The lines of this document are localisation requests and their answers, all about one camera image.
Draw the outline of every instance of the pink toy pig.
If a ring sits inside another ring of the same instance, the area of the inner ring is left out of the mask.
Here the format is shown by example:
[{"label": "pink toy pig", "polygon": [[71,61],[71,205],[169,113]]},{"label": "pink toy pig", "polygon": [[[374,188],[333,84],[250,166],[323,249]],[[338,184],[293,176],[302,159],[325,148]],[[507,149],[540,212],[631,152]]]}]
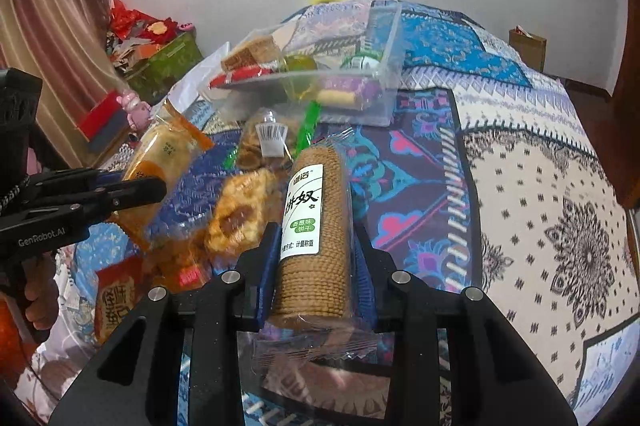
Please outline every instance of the pink toy pig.
[{"label": "pink toy pig", "polygon": [[144,132],[149,126],[151,106],[142,100],[135,91],[124,89],[122,96],[118,96],[116,101],[127,113],[129,127],[134,132]]}]

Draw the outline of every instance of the silver bolt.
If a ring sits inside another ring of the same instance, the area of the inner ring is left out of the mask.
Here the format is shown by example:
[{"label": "silver bolt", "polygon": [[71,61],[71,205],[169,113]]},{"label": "silver bolt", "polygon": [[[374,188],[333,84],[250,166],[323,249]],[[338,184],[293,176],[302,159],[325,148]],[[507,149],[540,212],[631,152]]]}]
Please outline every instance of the silver bolt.
[{"label": "silver bolt", "polygon": [[236,283],[240,279],[240,273],[237,271],[225,271],[222,273],[222,281],[224,283]]},{"label": "silver bolt", "polygon": [[471,301],[480,301],[484,293],[478,289],[478,287],[467,287],[465,289],[465,296]]},{"label": "silver bolt", "polygon": [[395,271],[391,275],[391,279],[396,283],[409,283],[411,275],[406,271]]},{"label": "silver bolt", "polygon": [[164,287],[154,287],[149,291],[148,297],[151,301],[160,301],[166,296],[166,289]]}]

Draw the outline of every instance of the green box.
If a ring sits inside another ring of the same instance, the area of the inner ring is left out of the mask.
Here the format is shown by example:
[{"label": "green box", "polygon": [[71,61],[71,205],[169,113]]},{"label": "green box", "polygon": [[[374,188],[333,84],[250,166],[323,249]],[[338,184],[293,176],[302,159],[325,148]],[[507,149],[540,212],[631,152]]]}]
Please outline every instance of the green box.
[{"label": "green box", "polygon": [[155,105],[175,82],[202,61],[190,32],[183,32],[148,60],[140,61],[125,78],[143,101]]}]

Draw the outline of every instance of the transparent storage box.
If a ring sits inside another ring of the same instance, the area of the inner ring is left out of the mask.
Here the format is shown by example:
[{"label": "transparent storage box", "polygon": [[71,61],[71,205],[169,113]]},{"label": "transparent storage box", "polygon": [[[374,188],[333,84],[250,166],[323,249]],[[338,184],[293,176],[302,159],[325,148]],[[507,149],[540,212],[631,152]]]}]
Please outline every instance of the transparent storage box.
[{"label": "transparent storage box", "polygon": [[207,80],[200,93],[221,116],[235,119],[259,107],[315,100],[322,106],[321,121],[386,127],[404,62],[400,17],[400,4],[327,9],[252,31],[236,49],[271,34],[282,53],[264,65],[273,71],[242,80],[230,80],[229,72],[215,88]]}]

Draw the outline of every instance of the bed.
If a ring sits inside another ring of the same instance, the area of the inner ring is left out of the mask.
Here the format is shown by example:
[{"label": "bed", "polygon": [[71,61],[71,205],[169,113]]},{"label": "bed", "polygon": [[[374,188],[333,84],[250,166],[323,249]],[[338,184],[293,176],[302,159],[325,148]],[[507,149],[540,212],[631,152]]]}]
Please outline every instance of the bed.
[{"label": "bed", "polygon": [[[396,2],[321,4],[292,20]],[[398,269],[444,291],[481,287],[584,426],[618,386],[640,339],[625,211],[559,81],[528,68],[513,48],[462,13],[403,2],[402,25],[407,53],[394,120],[388,128],[354,128],[354,218]],[[212,207],[229,174],[222,164],[240,132],[220,126],[215,116],[207,125],[217,146],[194,161],[165,203],[162,211],[174,219]],[[333,130],[320,125],[316,137]],[[132,253],[119,228],[104,224],[58,259],[61,316],[33,358],[37,367],[65,367],[49,381],[58,396],[94,348],[94,270]],[[302,370],[274,366],[260,379],[244,370],[245,423],[330,424],[322,410],[379,418],[388,390],[383,368],[391,357],[392,338],[381,337],[375,360],[381,368],[374,374],[313,363]],[[447,425],[445,338],[440,364],[440,416]],[[332,392],[337,381],[344,389]],[[55,400],[39,385],[25,372],[16,393],[46,418]],[[319,412],[311,417],[287,409],[269,395],[302,399]],[[185,424],[181,397],[178,423]]]}]

